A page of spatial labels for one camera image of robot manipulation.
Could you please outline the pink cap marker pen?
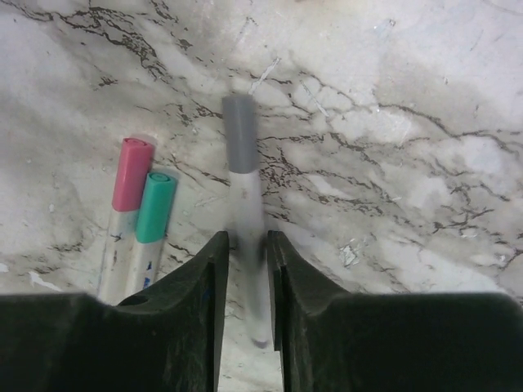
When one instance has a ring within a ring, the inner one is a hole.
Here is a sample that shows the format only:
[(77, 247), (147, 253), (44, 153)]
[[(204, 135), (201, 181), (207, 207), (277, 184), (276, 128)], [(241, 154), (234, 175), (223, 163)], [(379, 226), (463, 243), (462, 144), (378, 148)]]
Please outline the pink cap marker pen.
[(145, 140), (127, 137), (122, 141), (97, 291), (98, 298), (111, 305), (124, 298), (128, 256), (153, 155), (154, 146)]

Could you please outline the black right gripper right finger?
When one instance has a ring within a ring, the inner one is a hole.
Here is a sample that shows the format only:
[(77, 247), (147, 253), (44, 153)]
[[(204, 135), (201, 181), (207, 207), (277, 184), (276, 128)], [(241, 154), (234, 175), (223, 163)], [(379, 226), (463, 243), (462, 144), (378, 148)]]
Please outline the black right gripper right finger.
[(267, 237), (287, 391), (519, 391), (522, 308), (501, 293), (349, 292)]

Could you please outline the grey cap marker pen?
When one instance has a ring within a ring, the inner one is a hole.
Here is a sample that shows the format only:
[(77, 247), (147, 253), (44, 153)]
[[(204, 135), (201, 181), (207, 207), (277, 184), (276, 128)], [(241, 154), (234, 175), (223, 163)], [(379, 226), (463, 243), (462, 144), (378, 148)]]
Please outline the grey cap marker pen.
[(243, 271), (246, 328), (251, 342), (264, 349), (271, 342), (270, 295), (255, 102), (250, 95), (231, 94), (222, 99), (222, 110), (236, 257)]

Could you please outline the teal cap marker pen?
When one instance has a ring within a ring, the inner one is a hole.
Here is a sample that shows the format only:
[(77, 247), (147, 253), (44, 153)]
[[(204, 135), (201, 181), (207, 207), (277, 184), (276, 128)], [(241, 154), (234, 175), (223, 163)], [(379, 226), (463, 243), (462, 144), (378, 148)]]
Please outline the teal cap marker pen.
[(163, 249), (177, 180), (163, 172), (147, 174), (132, 245), (125, 297), (152, 285)]

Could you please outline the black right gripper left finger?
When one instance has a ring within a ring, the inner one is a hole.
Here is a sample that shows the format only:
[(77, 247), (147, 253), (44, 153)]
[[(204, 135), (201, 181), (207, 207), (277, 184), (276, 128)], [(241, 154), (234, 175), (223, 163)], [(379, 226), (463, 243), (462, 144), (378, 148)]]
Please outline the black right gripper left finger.
[(214, 391), (229, 238), (107, 305), (85, 293), (1, 298), (4, 391)]

